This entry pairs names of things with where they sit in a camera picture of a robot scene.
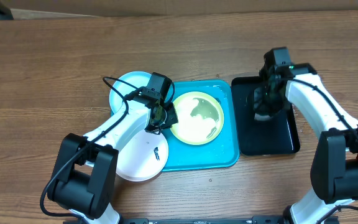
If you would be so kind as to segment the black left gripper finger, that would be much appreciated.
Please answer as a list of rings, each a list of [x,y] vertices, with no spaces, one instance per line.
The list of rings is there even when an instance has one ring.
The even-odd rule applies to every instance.
[[[175,124],[178,122],[178,116],[177,116],[177,112],[175,110],[174,104],[173,103],[169,103],[166,107],[165,107],[165,111],[167,112],[167,116],[171,115],[175,117]]]
[[[161,129],[169,129],[172,127],[172,125],[175,124],[175,117],[168,115],[165,118],[165,121],[160,125]]]

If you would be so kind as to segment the yellow plate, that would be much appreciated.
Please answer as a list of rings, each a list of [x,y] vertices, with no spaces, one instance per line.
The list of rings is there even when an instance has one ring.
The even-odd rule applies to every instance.
[[[178,96],[173,105],[178,122],[170,130],[181,142],[194,146],[207,144],[222,131],[223,108],[211,95],[191,91]]]

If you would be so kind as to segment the green scouring sponge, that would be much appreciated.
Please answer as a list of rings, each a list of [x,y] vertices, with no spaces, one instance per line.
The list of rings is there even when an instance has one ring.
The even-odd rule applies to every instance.
[[[270,116],[268,114],[258,114],[258,113],[255,113],[254,115],[254,119],[256,121],[261,121],[261,122],[264,122],[264,121],[269,121],[273,118],[273,116]]]

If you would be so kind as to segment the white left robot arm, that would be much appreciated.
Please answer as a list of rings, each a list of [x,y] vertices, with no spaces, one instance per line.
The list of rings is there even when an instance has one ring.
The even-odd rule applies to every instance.
[[[78,223],[121,223],[111,197],[117,175],[131,180],[153,178],[168,159],[168,143],[161,131],[177,122],[167,91],[141,87],[122,97],[119,111],[95,130],[68,134],[60,145],[52,176],[40,197],[66,209]]]

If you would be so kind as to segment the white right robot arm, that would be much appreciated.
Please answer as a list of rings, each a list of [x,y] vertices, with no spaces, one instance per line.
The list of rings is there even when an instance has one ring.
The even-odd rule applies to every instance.
[[[286,208],[285,223],[324,223],[358,200],[358,120],[325,89],[308,63],[264,65],[260,87],[251,94],[254,118],[266,121],[287,106],[305,117],[318,145],[310,170],[311,189]]]

